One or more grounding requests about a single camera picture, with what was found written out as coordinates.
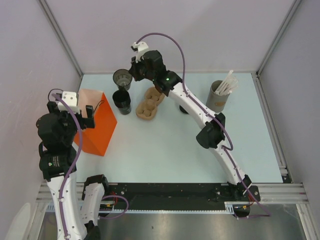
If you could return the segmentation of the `dark single cup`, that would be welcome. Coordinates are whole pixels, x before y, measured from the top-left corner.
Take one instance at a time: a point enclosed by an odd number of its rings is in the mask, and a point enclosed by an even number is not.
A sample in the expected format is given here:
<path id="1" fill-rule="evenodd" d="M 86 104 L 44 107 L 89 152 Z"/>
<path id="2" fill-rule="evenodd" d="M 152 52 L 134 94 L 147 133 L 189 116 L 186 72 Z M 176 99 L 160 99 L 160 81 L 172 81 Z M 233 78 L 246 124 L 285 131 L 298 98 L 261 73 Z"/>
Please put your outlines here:
<path id="1" fill-rule="evenodd" d="M 118 69 L 113 73 L 112 79 L 119 90 L 128 91 L 131 87 L 133 76 L 127 69 Z"/>

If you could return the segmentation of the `orange paper bag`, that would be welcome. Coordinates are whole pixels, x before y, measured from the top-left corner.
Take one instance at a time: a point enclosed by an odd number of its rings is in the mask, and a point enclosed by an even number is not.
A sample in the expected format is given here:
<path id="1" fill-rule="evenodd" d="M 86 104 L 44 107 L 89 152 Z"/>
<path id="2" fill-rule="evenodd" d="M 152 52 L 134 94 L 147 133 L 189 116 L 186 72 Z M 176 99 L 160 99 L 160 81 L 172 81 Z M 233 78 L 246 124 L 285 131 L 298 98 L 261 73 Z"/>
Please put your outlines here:
<path id="1" fill-rule="evenodd" d="M 117 119 L 103 91 L 93 89 L 79 90 L 78 106 L 86 118 L 86 105 L 93 107 L 95 127 L 82 131 L 82 151 L 104 156 L 117 125 Z"/>

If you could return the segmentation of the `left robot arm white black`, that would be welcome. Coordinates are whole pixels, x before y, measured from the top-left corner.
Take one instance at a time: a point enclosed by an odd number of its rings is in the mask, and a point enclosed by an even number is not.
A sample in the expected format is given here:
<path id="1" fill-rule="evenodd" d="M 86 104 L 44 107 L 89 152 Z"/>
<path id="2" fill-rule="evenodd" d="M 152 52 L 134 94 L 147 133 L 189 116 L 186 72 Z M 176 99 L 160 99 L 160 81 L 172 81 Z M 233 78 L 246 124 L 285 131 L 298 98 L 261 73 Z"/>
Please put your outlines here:
<path id="1" fill-rule="evenodd" d="M 57 222 L 59 240 L 99 240 L 98 227 L 101 201 L 110 196 L 111 188 L 103 175 L 90 176 L 84 182 L 79 206 L 77 197 L 77 167 L 80 155 L 72 146 L 78 130 L 95 127 L 94 108 L 86 105 L 87 116 L 80 110 L 71 114 L 60 110 L 54 101 L 47 103 L 49 112 L 36 122 L 41 138 L 38 146 L 39 168 L 49 187 Z"/>

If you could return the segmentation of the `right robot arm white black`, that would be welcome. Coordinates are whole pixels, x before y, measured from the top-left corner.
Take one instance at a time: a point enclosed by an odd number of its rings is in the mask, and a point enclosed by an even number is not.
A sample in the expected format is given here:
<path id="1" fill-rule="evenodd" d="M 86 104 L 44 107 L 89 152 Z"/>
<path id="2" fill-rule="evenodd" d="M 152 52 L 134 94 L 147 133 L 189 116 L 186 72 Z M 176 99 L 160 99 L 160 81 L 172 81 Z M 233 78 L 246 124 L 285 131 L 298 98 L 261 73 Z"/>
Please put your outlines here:
<path id="1" fill-rule="evenodd" d="M 148 48 L 139 50 L 137 47 L 133 51 L 135 56 L 131 59 L 129 73 L 134 80 L 150 80 L 158 92 L 174 100 L 193 117 L 200 128 L 196 136 L 198 144 L 214 155 L 231 185 L 231 196 L 242 201 L 248 196 L 252 181 L 230 154 L 233 146 L 227 146 L 232 142 L 225 130 L 226 117 L 207 108 L 185 86 L 181 77 L 167 70 L 159 51 Z"/>

